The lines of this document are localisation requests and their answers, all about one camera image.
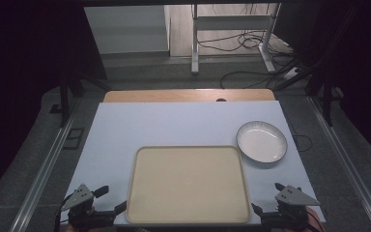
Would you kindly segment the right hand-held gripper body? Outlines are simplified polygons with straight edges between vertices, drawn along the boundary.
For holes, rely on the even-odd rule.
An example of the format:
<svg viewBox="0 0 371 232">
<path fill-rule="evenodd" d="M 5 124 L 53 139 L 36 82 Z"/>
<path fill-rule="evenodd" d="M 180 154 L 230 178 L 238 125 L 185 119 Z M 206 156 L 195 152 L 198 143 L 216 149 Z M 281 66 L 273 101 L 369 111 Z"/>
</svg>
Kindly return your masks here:
<svg viewBox="0 0 371 232">
<path fill-rule="evenodd" d="M 276 212 L 263 213 L 261 224 L 268 228 L 305 230 L 308 225 L 307 206 L 319 206 L 320 202 L 304 193 L 301 188 L 285 186 L 275 196 Z"/>
</svg>

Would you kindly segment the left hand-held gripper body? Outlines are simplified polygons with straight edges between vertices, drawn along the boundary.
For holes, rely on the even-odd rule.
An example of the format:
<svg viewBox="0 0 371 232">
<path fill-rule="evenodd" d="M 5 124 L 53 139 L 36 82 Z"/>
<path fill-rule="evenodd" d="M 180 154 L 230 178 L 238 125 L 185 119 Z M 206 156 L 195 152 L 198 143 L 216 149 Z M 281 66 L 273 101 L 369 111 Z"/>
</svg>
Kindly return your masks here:
<svg viewBox="0 0 371 232">
<path fill-rule="evenodd" d="M 65 210 L 69 223 L 78 230 L 90 230 L 112 226 L 116 217 L 114 211 L 98 212 L 93 209 L 94 191 L 81 184 L 66 200 Z"/>
</svg>

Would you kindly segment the person's right hand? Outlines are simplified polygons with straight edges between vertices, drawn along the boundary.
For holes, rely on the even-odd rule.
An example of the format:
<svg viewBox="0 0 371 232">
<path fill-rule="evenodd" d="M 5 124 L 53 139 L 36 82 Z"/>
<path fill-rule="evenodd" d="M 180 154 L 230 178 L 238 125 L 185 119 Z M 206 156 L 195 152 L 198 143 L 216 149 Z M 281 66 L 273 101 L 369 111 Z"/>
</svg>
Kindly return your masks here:
<svg viewBox="0 0 371 232">
<path fill-rule="evenodd" d="M 307 208 L 306 211 L 308 213 L 308 225 L 304 232 L 325 232 L 317 213 L 310 208 Z"/>
</svg>

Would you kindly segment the white ribbed plate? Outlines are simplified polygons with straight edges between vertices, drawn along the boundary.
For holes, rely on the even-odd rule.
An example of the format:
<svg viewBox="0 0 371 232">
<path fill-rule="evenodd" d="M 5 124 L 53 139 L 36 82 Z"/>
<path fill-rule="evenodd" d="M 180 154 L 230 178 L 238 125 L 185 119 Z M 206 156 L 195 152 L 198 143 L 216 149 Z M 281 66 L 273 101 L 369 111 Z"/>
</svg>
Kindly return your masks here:
<svg viewBox="0 0 371 232">
<path fill-rule="evenodd" d="M 288 150 L 288 142 L 282 131 L 263 121 L 243 124 L 238 129 L 236 140 L 247 157 L 263 163 L 281 160 Z"/>
</svg>

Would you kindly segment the black floor socket cover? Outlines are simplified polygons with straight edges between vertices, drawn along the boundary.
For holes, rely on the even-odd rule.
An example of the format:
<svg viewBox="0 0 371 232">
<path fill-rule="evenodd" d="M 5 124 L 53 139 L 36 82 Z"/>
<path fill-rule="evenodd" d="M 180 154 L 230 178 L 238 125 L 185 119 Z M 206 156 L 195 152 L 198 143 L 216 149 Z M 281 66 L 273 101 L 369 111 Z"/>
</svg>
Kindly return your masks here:
<svg viewBox="0 0 371 232">
<path fill-rule="evenodd" d="M 73 128 L 70 129 L 64 145 L 63 150 L 77 150 L 83 138 L 84 128 Z"/>
</svg>

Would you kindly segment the beige plastic tray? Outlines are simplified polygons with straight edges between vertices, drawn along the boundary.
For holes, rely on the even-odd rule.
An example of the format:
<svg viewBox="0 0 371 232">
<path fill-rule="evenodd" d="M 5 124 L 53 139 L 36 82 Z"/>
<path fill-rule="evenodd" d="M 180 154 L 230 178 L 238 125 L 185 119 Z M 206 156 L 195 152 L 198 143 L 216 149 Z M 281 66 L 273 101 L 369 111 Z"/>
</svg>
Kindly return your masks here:
<svg viewBox="0 0 371 232">
<path fill-rule="evenodd" d="M 249 221 L 250 202 L 239 151 L 233 146 L 139 149 L 126 217 L 136 224 Z"/>
</svg>

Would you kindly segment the white table sheet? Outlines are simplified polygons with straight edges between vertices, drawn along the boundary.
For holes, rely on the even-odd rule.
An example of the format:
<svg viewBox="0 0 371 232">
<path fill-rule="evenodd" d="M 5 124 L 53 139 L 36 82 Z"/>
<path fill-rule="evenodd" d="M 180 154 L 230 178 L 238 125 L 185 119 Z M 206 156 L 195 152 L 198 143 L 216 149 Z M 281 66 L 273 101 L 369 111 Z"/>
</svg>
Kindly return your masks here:
<svg viewBox="0 0 371 232">
<path fill-rule="evenodd" d="M 288 150 L 279 161 L 263 163 L 247 157 L 236 140 L 238 129 L 247 122 L 263 121 L 285 135 Z M 202 227 L 257 225 L 251 204 L 264 211 L 276 209 L 275 183 L 301 188 L 313 195 L 309 178 L 289 131 L 278 101 L 209 102 L 107 102 L 96 113 L 69 189 L 81 184 L 89 189 L 109 186 L 96 201 L 97 210 L 109 210 L 126 201 L 137 151 L 143 147 L 233 146 L 242 159 L 250 202 L 250 219 L 245 223 L 217 224 L 136 224 L 125 210 L 117 216 L 117 226 Z"/>
</svg>

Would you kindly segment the black metal stand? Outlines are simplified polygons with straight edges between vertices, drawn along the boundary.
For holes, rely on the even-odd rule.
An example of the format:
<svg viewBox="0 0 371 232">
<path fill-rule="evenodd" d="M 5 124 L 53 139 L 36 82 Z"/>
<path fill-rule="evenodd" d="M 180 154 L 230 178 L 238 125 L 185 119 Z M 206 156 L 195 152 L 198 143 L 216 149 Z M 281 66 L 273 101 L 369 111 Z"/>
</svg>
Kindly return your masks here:
<svg viewBox="0 0 371 232">
<path fill-rule="evenodd" d="M 332 95 L 333 80 L 328 74 L 313 73 L 306 87 L 305 93 L 308 96 L 316 96 L 319 91 L 322 91 L 322 115 L 326 123 L 331 127 L 331 102 L 337 100 L 337 97 Z"/>
<path fill-rule="evenodd" d="M 52 108 L 50 109 L 50 113 L 61 114 L 61 128 L 68 122 L 71 117 L 69 93 L 77 98 L 82 98 L 84 96 L 85 90 L 81 80 L 85 80 L 101 88 L 105 92 L 112 90 L 109 85 L 101 82 L 98 79 L 95 79 L 94 77 L 91 77 L 89 74 L 86 74 L 81 70 L 75 70 L 70 74 L 61 74 L 59 78 L 60 103 L 53 104 Z"/>
</svg>

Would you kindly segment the white power strip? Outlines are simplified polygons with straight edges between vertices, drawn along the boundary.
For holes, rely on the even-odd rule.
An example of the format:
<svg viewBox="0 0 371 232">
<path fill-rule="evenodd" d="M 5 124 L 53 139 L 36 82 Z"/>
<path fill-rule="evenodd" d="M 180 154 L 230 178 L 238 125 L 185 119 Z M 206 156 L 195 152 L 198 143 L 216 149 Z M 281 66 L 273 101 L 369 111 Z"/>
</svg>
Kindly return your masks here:
<svg viewBox="0 0 371 232">
<path fill-rule="evenodd" d="M 295 75 L 299 74 L 300 72 L 301 72 L 301 69 L 300 68 L 293 67 L 287 73 L 284 74 L 283 78 L 285 80 L 291 79 L 292 77 L 294 77 Z"/>
</svg>

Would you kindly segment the wooden table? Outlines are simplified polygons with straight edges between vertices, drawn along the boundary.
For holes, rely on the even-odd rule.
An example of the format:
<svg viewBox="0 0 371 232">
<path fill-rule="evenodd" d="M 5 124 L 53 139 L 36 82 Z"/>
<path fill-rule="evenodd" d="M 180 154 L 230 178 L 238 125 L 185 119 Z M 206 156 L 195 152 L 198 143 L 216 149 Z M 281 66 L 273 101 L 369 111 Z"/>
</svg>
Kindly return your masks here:
<svg viewBox="0 0 371 232">
<path fill-rule="evenodd" d="M 175 90 L 130 90 L 109 91 L 104 102 L 228 102 L 274 101 L 268 89 L 175 89 Z"/>
</svg>

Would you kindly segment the white cabinet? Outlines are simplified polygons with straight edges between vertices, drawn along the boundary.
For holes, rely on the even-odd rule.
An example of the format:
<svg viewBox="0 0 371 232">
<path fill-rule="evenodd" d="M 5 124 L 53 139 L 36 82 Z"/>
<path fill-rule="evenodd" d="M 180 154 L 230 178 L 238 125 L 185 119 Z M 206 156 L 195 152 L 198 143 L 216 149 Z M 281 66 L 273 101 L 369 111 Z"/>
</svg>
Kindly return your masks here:
<svg viewBox="0 0 371 232">
<path fill-rule="evenodd" d="M 100 54 L 169 50 L 164 6 L 86 7 Z"/>
</svg>

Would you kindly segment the metal floor rail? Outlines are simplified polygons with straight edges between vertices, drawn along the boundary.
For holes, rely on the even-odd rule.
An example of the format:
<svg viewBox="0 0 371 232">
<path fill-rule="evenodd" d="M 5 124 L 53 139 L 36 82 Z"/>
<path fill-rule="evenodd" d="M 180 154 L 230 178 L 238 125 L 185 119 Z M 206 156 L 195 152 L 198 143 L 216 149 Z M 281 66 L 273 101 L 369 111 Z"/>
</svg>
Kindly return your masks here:
<svg viewBox="0 0 371 232">
<path fill-rule="evenodd" d="M 343 143 L 339 139 L 333 126 L 330 126 L 323 116 L 322 107 L 318 102 L 312 98 L 306 98 L 312 107 L 312 110 L 330 144 L 334 153 L 336 154 L 350 184 L 352 185 L 365 213 L 371 221 L 371 190 L 362 180 L 357 172 L 355 165 L 349 157 L 349 153 L 345 149 Z"/>
<path fill-rule="evenodd" d="M 39 200 L 43 194 L 43 190 L 48 182 L 54 165 L 62 151 L 66 138 L 71 130 L 71 126 L 75 119 L 75 114 L 80 106 L 81 99 L 76 99 L 71 102 L 70 116 L 61 127 L 56 135 L 53 144 L 50 147 L 43 163 L 31 184 L 15 218 L 9 229 L 9 232 L 25 232 L 30 220 L 38 206 Z"/>
</svg>

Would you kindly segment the white metal desk frame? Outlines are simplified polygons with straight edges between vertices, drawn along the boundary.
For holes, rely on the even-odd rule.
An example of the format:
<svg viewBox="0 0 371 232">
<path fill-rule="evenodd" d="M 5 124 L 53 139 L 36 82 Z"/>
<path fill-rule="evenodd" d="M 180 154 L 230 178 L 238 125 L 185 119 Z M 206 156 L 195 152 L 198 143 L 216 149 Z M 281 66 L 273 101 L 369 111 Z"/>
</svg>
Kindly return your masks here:
<svg viewBox="0 0 371 232">
<path fill-rule="evenodd" d="M 199 16 L 198 6 L 193 4 L 192 11 L 192 52 L 191 72 L 199 73 L 199 54 L 197 35 L 199 31 L 226 31 L 226 30 L 260 30 L 264 31 L 263 40 L 258 45 L 263 62 L 269 73 L 275 73 L 275 67 L 268 52 L 271 34 L 277 20 L 280 3 L 276 3 L 273 11 L 265 15 L 220 15 Z"/>
</svg>

